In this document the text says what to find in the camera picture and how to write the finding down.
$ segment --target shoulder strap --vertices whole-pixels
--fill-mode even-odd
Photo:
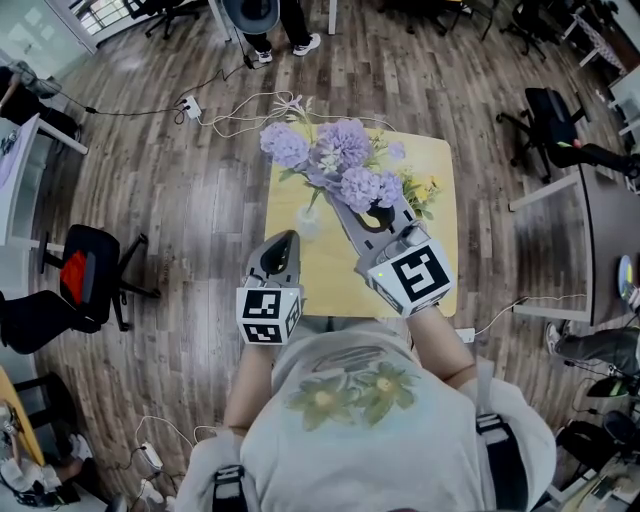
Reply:
[[[526,510],[529,502],[527,473],[518,440],[499,414],[491,412],[494,363],[478,360],[476,432],[487,448],[498,510]]]

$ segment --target grey pants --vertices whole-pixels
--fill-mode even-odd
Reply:
[[[561,356],[578,361],[599,359],[624,373],[634,374],[638,371],[638,334],[640,330],[628,327],[608,329],[582,337],[568,335],[558,342],[556,351]]]

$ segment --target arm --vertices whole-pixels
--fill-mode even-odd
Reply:
[[[0,115],[2,114],[3,107],[7,104],[7,102],[11,99],[11,96],[18,90],[18,86],[20,85],[20,75],[13,74],[11,80],[9,80],[9,87],[7,88],[7,92],[4,93],[4,96],[0,100]]]
[[[436,307],[407,319],[422,367],[452,388],[476,377],[473,355]]]
[[[224,412],[224,426],[244,436],[271,399],[271,347],[245,345]]]

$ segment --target white desk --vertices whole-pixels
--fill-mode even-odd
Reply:
[[[9,154],[0,156],[0,168],[3,162],[10,166],[8,177],[0,187],[0,290],[7,299],[26,295],[29,250],[39,245],[37,240],[31,240],[31,229],[50,146],[43,144],[39,129],[83,155],[88,152],[85,146],[35,115],[18,128],[18,140]],[[55,244],[49,244],[48,248],[58,252],[64,249]]]

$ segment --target wooden table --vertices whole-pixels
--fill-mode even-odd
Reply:
[[[512,212],[552,194],[575,187],[582,210],[586,247],[586,307],[569,310],[529,306],[513,307],[514,313],[562,318],[598,325],[629,313],[618,296],[618,264],[631,258],[634,273],[640,262],[640,238],[635,235],[640,220],[640,198],[608,176],[587,167],[509,203]]]
[[[367,130],[370,134],[380,130]],[[453,274],[458,275],[458,224],[456,194],[451,162],[451,148],[444,140],[384,131],[387,142],[404,144],[407,157],[397,164],[389,160],[388,168],[398,170],[410,167],[415,182],[428,184],[433,176],[442,189],[431,212],[433,221],[426,221],[431,237],[439,240],[447,253]],[[269,204],[265,239],[284,231],[296,229],[296,213],[308,205],[312,189],[304,186],[302,176],[293,176],[279,182],[283,168],[274,164],[271,168]],[[301,239],[301,284],[305,287],[305,315],[346,317],[397,317],[376,292],[369,289],[364,279],[355,273],[358,255],[344,234],[342,225],[324,196],[316,201],[320,211],[321,231],[314,240]],[[454,288],[440,304],[447,316],[456,312],[457,290]]]
[[[36,434],[31,426],[31,421],[29,421],[29,415],[24,410],[22,402],[18,397],[18,393],[2,366],[0,366],[0,400],[6,400],[11,407],[15,409],[16,414],[18,415],[18,419],[20,420],[20,425],[23,430],[23,432],[18,434],[22,447],[27,451],[29,457],[31,457],[35,463],[40,466],[44,466],[44,455],[42,455],[42,450],[40,449],[40,445],[36,439]]]

